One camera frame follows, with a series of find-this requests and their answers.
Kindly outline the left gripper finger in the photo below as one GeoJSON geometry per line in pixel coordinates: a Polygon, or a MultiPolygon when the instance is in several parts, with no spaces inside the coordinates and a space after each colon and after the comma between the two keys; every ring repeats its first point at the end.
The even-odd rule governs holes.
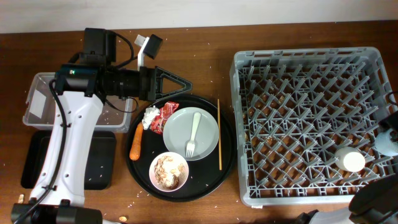
{"type": "Polygon", "coordinates": [[[181,88],[178,90],[170,91],[168,93],[157,93],[155,96],[155,99],[156,100],[164,100],[164,99],[167,99],[167,98],[170,98],[170,97],[182,94],[182,93],[186,93],[191,90],[192,90],[191,88],[181,88]]]}
{"type": "Polygon", "coordinates": [[[169,80],[172,83],[178,84],[181,88],[177,90],[170,91],[169,93],[185,93],[192,90],[192,82],[179,77],[169,71],[164,70],[160,67],[155,67],[155,77],[156,77],[156,93],[163,92],[163,79],[169,80]]]}

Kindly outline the wooden chopstick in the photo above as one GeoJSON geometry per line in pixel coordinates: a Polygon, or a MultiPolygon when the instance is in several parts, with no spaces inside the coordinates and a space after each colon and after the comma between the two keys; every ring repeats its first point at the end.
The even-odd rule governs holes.
{"type": "Polygon", "coordinates": [[[218,157],[219,157],[219,170],[223,169],[222,164],[222,146],[221,146],[221,111],[220,111],[220,99],[217,99],[217,112],[218,112],[218,157]]]}

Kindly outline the grey plate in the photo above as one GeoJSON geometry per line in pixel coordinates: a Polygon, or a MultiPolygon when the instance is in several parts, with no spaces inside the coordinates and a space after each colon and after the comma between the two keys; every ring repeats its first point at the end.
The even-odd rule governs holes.
{"type": "Polygon", "coordinates": [[[207,111],[187,107],[174,112],[166,121],[163,140],[170,152],[183,156],[187,161],[204,159],[216,148],[219,141],[219,127],[216,119],[207,111]],[[186,146],[191,137],[194,114],[200,113],[195,135],[195,149],[192,157],[186,156],[186,146]]]}

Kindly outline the white cup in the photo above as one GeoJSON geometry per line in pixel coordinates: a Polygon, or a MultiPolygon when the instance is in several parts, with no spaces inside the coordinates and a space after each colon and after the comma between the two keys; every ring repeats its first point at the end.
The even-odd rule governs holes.
{"type": "Polygon", "coordinates": [[[348,172],[359,172],[365,167],[364,156],[353,147],[342,147],[335,152],[336,165],[339,169],[348,172]]]}

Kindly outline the white plastic fork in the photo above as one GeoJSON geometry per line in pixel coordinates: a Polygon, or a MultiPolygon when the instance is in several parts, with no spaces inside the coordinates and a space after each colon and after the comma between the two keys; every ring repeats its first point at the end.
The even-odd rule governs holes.
{"type": "Polygon", "coordinates": [[[201,113],[200,112],[194,112],[193,114],[193,121],[192,121],[192,131],[190,134],[190,139],[187,142],[186,145],[186,156],[188,158],[191,158],[193,156],[193,152],[195,150],[195,136],[197,133],[197,129],[199,126],[199,122],[201,119],[201,113]]]}

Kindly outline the blue cup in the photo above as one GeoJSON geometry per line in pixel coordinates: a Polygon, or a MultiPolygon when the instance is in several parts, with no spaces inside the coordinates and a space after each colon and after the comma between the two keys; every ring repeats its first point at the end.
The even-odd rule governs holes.
{"type": "Polygon", "coordinates": [[[393,129],[388,129],[377,135],[374,147],[380,154],[390,157],[397,155],[397,140],[391,136],[393,131],[393,129]]]}

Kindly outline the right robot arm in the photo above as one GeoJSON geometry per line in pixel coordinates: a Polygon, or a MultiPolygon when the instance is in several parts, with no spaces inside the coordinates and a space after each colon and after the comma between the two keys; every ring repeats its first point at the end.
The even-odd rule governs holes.
{"type": "MultiPolygon", "coordinates": [[[[397,113],[379,122],[375,149],[384,156],[397,157],[397,113]]],[[[397,224],[397,174],[368,184],[354,195],[349,206],[333,212],[313,210],[301,213],[293,224],[397,224]]]]}

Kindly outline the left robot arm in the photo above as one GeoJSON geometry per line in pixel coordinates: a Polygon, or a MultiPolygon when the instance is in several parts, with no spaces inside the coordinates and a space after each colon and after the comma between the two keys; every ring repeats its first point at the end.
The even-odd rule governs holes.
{"type": "Polygon", "coordinates": [[[136,101],[159,101],[188,92],[190,81],[160,67],[147,68],[144,58],[155,58],[163,43],[156,35],[138,35],[128,44],[130,61],[116,63],[119,34],[87,28],[83,50],[55,73],[49,90],[55,100],[50,142],[40,175],[27,203],[13,206],[13,223],[103,223],[99,210],[86,208],[85,169],[91,139],[109,96],[136,101]]]}

